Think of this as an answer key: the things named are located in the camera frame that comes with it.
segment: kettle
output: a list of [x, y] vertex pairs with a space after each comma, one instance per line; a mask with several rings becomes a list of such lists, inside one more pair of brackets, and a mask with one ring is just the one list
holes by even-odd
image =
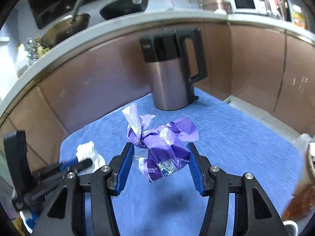
[[[198, 74], [191, 75], [185, 39], [192, 38], [197, 56]], [[140, 39], [153, 103], [164, 111], [182, 109], [198, 97], [193, 84], [208, 76], [201, 32], [198, 28]]]

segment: crumpled purple wrapper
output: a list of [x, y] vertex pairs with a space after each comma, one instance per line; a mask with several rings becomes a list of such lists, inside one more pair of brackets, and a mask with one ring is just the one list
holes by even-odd
[[190, 151], [182, 141], [199, 140], [198, 130], [188, 117], [146, 131], [155, 115], [139, 115], [137, 103], [124, 108], [122, 112], [129, 123], [129, 141], [139, 148], [149, 149], [143, 170], [150, 182], [166, 177], [188, 164]]

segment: white appliance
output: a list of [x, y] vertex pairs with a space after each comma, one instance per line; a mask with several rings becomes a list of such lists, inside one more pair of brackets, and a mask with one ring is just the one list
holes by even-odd
[[260, 0], [230, 0], [233, 13], [263, 14], [267, 10], [265, 3]]

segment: tile floor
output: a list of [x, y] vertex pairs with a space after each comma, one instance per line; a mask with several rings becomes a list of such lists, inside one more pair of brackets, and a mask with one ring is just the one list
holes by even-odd
[[235, 109], [242, 111], [244, 114], [248, 115], [254, 120], [260, 121], [262, 124], [277, 133], [279, 136], [283, 137], [288, 142], [293, 143], [293, 141], [295, 141], [300, 136], [297, 131], [273, 117], [270, 113], [257, 108], [235, 96], [229, 96], [224, 100], [224, 102], [228, 103]]

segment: blue towel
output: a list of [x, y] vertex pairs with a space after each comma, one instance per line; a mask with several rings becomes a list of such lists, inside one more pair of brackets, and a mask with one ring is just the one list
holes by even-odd
[[[294, 192], [302, 169], [297, 149], [276, 133], [211, 95], [195, 89], [199, 100], [178, 111], [155, 108], [151, 94], [136, 100], [139, 114], [156, 114], [148, 129], [188, 116], [199, 131], [195, 142], [201, 155], [226, 173], [252, 173], [281, 214]], [[121, 110], [92, 122], [63, 141], [60, 160], [76, 157], [79, 144], [93, 141], [108, 164], [128, 141], [127, 121]], [[112, 197], [120, 234], [123, 236], [196, 236], [208, 198], [195, 190], [188, 166], [166, 178], [149, 183], [132, 165], [125, 190]], [[230, 194], [226, 235], [232, 235], [234, 195]], [[88, 235], [93, 235], [90, 196], [86, 197]]]

